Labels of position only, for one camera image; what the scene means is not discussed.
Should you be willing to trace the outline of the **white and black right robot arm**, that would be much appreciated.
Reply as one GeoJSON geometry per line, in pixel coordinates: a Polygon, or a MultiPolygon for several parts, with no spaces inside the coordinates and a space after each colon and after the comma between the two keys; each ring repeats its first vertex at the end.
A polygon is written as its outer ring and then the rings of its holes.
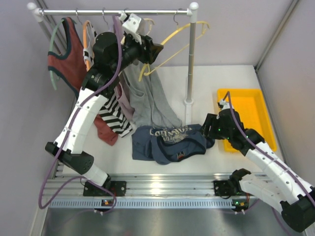
{"type": "Polygon", "coordinates": [[[254,129],[244,128],[235,110],[208,114],[200,130],[206,139],[228,140],[233,148],[257,165],[270,179],[266,183],[250,171],[234,171],[229,188],[235,195],[256,196],[278,211],[294,231],[302,232],[315,222],[315,188],[300,178],[254,129]]]}

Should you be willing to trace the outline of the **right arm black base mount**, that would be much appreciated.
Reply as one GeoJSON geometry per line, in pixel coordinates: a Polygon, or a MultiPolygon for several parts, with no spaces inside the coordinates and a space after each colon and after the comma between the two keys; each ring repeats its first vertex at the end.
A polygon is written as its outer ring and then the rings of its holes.
{"type": "Polygon", "coordinates": [[[228,199],[234,196],[245,196],[246,193],[241,190],[239,183],[231,180],[214,180],[215,196],[228,199]]]}

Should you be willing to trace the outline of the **blue printed tank top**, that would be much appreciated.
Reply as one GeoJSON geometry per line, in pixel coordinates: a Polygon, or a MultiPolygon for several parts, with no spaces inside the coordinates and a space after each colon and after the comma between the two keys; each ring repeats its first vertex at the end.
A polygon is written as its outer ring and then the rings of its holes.
{"type": "Polygon", "coordinates": [[[200,124],[174,128],[141,126],[132,134],[132,159],[167,165],[204,155],[215,140],[207,140],[200,129],[200,124]]]}

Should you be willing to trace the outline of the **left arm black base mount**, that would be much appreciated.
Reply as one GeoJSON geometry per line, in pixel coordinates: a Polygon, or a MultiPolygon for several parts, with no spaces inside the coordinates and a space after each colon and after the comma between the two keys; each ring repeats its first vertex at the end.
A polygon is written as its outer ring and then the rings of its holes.
{"type": "MultiPolygon", "coordinates": [[[[126,194],[126,181],[112,181],[108,190],[116,197],[123,197],[126,194]]],[[[85,197],[103,197],[110,196],[105,191],[99,189],[89,182],[85,182],[83,196],[85,197]]]]}

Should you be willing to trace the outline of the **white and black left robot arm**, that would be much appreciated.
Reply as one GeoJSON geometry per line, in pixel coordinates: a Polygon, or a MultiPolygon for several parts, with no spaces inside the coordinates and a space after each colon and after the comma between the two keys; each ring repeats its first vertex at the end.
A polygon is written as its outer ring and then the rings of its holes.
{"type": "Polygon", "coordinates": [[[152,64],[162,50],[163,45],[154,43],[148,35],[135,39],[129,33],[121,41],[113,32],[99,34],[93,45],[94,64],[83,80],[75,108],[60,135],[45,146],[48,153],[93,182],[100,195],[111,191],[110,176],[94,163],[93,156],[83,151],[87,133],[114,94],[119,73],[136,60],[152,64]]]}

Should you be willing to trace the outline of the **yellow hanger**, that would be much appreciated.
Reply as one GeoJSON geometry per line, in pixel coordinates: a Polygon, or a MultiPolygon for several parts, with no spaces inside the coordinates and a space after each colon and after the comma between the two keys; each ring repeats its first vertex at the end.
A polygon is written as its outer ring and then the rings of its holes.
{"type": "MultiPolygon", "coordinates": [[[[172,32],[168,37],[166,37],[160,44],[161,45],[165,45],[168,41],[170,41],[173,37],[175,37],[177,34],[179,34],[181,31],[183,31],[184,29],[187,29],[191,26],[191,23],[186,24],[182,27],[179,27],[179,23],[175,21],[175,15],[177,14],[178,11],[183,10],[182,8],[179,8],[176,10],[176,13],[174,14],[173,20],[174,22],[177,24],[177,29],[172,32]]],[[[198,40],[199,38],[201,38],[207,30],[210,29],[210,24],[206,21],[197,21],[196,22],[197,25],[201,25],[201,34],[195,38],[195,40],[198,40]]],[[[187,44],[186,46],[184,46],[183,48],[181,48],[179,51],[177,51],[175,54],[173,54],[171,57],[169,57],[168,59],[166,59],[164,62],[162,62],[160,65],[158,65],[157,67],[155,67],[153,70],[150,69],[150,65],[149,64],[144,64],[141,71],[140,71],[140,75],[138,77],[138,82],[141,82],[144,76],[149,76],[151,75],[154,71],[156,71],[158,68],[160,68],[161,66],[165,65],[167,62],[169,62],[171,59],[173,59],[177,54],[179,54],[180,52],[182,52],[184,49],[186,49],[190,44],[187,44]]]]}

